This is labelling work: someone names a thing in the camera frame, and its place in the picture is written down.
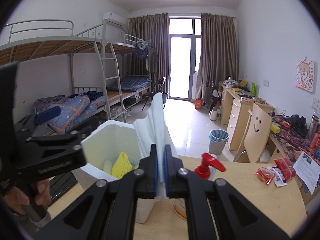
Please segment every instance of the white foam container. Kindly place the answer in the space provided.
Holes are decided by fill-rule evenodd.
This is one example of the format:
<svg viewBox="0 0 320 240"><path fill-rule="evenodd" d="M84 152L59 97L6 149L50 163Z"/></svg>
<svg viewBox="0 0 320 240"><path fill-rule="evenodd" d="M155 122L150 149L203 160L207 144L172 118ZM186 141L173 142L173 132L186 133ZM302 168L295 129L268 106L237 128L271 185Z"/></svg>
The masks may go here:
<svg viewBox="0 0 320 240"><path fill-rule="evenodd" d="M81 145L88 163L72 172L84 190L98 179L105 179L109 182L117 180L103 171L105 159L111 159L115 163L121 152L125 152L134 165L139 164L141 159L137 134L134 126L128 123L106 121L84 139ZM147 220L154 203L154 199L138 199L137 223L144 223Z"/></svg>

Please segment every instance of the red pump nozzle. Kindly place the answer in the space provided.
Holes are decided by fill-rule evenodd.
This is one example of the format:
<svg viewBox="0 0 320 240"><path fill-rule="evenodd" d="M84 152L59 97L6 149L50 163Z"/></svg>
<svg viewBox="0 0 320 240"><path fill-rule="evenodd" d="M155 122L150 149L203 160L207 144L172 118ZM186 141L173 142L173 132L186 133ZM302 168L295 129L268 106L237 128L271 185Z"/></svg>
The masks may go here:
<svg viewBox="0 0 320 240"><path fill-rule="evenodd" d="M226 168L217 158L213 157L209 153L203 153L201 165L195 168L195 173L197 173L201 179L209 179L209 166L212 166L222 172L226 171Z"/></svg>

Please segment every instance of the hand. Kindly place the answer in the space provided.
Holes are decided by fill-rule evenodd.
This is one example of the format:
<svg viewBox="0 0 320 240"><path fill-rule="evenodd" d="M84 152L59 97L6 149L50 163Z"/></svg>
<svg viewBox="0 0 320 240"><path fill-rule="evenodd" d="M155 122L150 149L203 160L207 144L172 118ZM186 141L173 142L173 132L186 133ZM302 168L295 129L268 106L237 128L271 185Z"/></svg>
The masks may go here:
<svg viewBox="0 0 320 240"><path fill-rule="evenodd" d="M49 179L41 180L36 183L38 194L35 196L37 205L48 206L51 201ZM12 188L7 195L4 196L7 206L20 215L26 213L20 205L29 205L29 198L17 187Z"/></svg>

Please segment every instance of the floral tablecloth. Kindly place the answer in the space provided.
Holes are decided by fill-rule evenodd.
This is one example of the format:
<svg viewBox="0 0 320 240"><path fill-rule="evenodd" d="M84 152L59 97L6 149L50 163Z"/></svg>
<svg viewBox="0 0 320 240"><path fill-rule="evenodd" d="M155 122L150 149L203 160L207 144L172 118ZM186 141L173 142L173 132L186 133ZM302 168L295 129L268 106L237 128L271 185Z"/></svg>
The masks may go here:
<svg viewBox="0 0 320 240"><path fill-rule="evenodd" d="M283 120L283 117L276 115L272 117L273 122L280 123ZM309 145L305 143L305 139L302 138L294 129L286 128L281 126L281 131L278 134L270 132L270 135L276 139L280 144L282 150L287 155L288 159L294 164L299 158L302 151L307 153L319 166L320 160L315 156L315 152L311 150ZM303 189L305 192L309 192L307 186L303 181ZM320 177L318 179L317 187L320 185Z"/></svg>

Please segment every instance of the brown curtain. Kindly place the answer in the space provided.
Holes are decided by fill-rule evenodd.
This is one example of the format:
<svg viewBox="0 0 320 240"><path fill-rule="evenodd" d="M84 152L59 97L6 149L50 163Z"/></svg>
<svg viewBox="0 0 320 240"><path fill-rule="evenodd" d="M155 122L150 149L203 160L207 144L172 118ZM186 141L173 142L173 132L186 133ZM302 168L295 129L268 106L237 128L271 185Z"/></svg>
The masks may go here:
<svg viewBox="0 0 320 240"><path fill-rule="evenodd" d="M131 18L129 34L143 39L151 40L158 53L158 67L151 74L152 87L160 78L166 77L162 91L168 93L169 82L169 16L167 13ZM146 59L139 59L134 53L131 60L128 58L128 75L148 75Z"/></svg>
<svg viewBox="0 0 320 240"><path fill-rule="evenodd" d="M205 86L210 81L218 85L226 76L238 79L238 52L233 18L203 13L201 28L197 98L204 97Z"/></svg>

